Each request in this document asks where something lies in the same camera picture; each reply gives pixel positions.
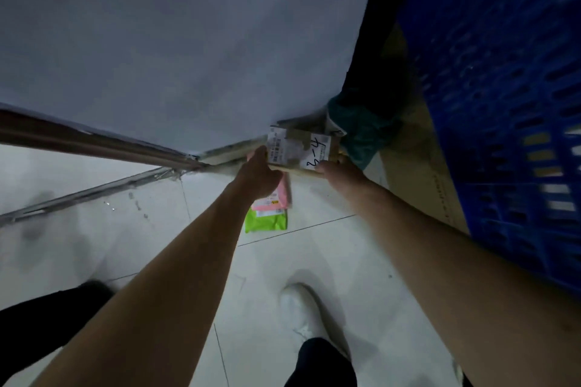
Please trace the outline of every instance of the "white sneaker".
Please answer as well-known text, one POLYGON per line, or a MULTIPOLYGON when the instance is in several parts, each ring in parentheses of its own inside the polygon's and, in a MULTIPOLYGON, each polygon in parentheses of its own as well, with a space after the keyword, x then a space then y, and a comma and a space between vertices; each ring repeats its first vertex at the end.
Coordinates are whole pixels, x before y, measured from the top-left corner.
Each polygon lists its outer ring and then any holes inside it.
POLYGON ((305 286, 296 283, 284 288, 279 297, 279 306, 282 321, 292 332, 297 351, 311 338, 324 338, 331 342, 317 302, 305 286))

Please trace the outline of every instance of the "gray wall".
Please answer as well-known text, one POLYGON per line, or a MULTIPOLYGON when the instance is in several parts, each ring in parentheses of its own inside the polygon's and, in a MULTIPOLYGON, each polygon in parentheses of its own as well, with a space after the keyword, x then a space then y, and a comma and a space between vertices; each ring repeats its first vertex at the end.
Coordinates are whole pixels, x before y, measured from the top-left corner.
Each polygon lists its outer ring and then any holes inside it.
POLYGON ((199 153, 337 94, 367 0, 0 0, 0 102, 199 153))

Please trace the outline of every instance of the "green package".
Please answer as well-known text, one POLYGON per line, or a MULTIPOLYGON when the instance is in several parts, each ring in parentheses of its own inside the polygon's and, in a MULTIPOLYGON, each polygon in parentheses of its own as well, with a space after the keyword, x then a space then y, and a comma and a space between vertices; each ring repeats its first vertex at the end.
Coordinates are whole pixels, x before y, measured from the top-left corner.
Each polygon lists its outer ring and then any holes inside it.
POLYGON ((287 211, 279 215, 256 217, 256 211, 249 209, 244 219, 244 231, 284 231, 287 229, 287 211))

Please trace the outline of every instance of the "hand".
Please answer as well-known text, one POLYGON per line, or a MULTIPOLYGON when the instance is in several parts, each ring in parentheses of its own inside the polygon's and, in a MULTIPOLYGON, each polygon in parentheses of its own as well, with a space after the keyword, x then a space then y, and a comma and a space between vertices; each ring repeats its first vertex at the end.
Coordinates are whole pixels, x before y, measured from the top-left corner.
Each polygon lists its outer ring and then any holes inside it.
POLYGON ((261 145, 236 175, 233 184, 252 200, 271 194, 282 179, 282 172, 271 170, 266 163, 266 147, 261 145))
POLYGON ((321 161, 315 170, 325 175, 331 187, 336 189, 343 197, 351 197, 353 193, 373 184, 366 178, 359 167, 352 163, 347 156, 339 155, 338 162, 321 161))

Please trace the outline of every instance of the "forearm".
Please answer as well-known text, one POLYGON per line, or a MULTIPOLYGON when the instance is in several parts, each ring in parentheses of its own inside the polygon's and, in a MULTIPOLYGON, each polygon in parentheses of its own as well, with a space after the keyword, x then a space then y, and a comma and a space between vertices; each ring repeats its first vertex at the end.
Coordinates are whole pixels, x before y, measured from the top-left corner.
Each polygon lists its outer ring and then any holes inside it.
POLYGON ((581 376, 577 301, 379 186, 349 200, 475 385, 571 385, 581 376))
POLYGON ((246 195, 229 185, 98 312, 34 385, 187 386, 251 204, 246 195))

